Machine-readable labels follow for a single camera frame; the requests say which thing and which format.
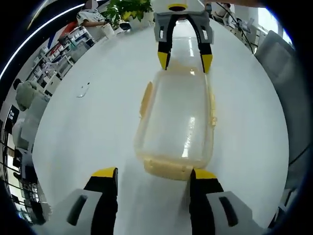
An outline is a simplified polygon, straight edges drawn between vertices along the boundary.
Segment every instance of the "white table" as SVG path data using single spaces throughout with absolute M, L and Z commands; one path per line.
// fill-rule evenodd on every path
M 212 22 L 209 73 L 217 126 L 207 169 L 267 227 L 288 168 L 288 135 L 278 96 L 265 71 L 234 35 Z M 175 36 L 195 34 L 179 24 Z M 191 234 L 186 182 L 146 173 L 133 139 L 147 83 L 160 70 L 152 28 L 98 42 L 69 71 L 45 110 L 33 151 L 38 179 L 54 207 L 96 170 L 119 169 L 115 234 Z M 88 92 L 77 98 L 81 86 Z

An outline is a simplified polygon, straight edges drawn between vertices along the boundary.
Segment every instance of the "plastic food container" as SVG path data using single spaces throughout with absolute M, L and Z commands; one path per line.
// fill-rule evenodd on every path
M 189 40 L 173 40 L 168 69 L 147 85 L 134 140 L 145 170 L 174 180 L 188 180 L 193 168 L 207 166 L 216 125 L 214 96 L 200 55 L 184 53 Z

